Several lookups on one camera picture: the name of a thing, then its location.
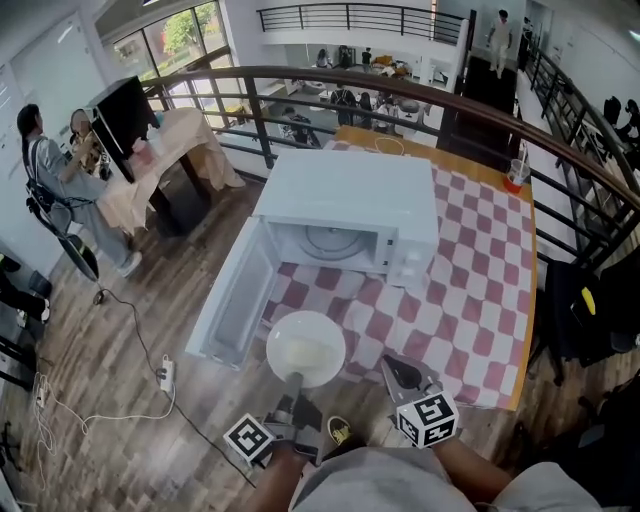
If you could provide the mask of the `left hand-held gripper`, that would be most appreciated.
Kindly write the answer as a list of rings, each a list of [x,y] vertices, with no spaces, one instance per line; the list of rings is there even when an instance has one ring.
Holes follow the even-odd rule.
[[[278,445],[288,445],[309,463],[320,462],[323,416],[300,394],[304,376],[292,372],[276,409],[263,419],[246,413],[224,435],[227,445],[251,466],[263,466]]]

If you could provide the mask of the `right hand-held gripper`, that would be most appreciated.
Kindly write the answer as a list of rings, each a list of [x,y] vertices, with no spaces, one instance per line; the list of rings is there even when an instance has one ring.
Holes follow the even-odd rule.
[[[440,386],[439,374],[422,361],[399,354],[382,358],[383,377],[396,403],[396,429],[419,449],[454,436],[459,412]]]

